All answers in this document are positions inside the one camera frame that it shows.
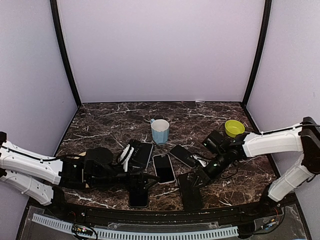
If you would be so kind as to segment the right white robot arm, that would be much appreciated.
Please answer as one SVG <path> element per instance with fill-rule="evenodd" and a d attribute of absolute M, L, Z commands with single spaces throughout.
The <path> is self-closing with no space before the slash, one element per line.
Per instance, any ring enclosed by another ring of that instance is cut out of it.
<path fill-rule="evenodd" d="M 202 145 L 215 158 L 195 171 L 190 179 L 193 189 L 206 186 L 237 160 L 273 153 L 301 153 L 283 176 L 265 188 L 255 205 L 255 213 L 260 217 L 266 217 L 288 193 L 320 173 L 320 126 L 312 117 L 304 117 L 302 122 L 287 128 L 242 133 L 234 139 L 213 130 Z"/>

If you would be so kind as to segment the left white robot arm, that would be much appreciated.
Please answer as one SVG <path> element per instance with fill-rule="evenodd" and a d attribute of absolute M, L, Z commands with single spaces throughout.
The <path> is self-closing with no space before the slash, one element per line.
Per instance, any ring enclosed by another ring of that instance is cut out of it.
<path fill-rule="evenodd" d="M 67 218 L 71 208 L 58 198 L 57 187 L 85 190 L 120 185 L 130 193 L 142 195 L 157 184 L 158 176 L 129 168 L 130 161 L 141 150 L 141 143 L 133 140 L 122 151 L 117 163 L 113 163 L 114 155 L 106 147 L 88 149 L 83 155 L 51 157 L 18 147 L 1 132 L 0 180 L 41 205 L 51 205 L 58 217 Z"/>

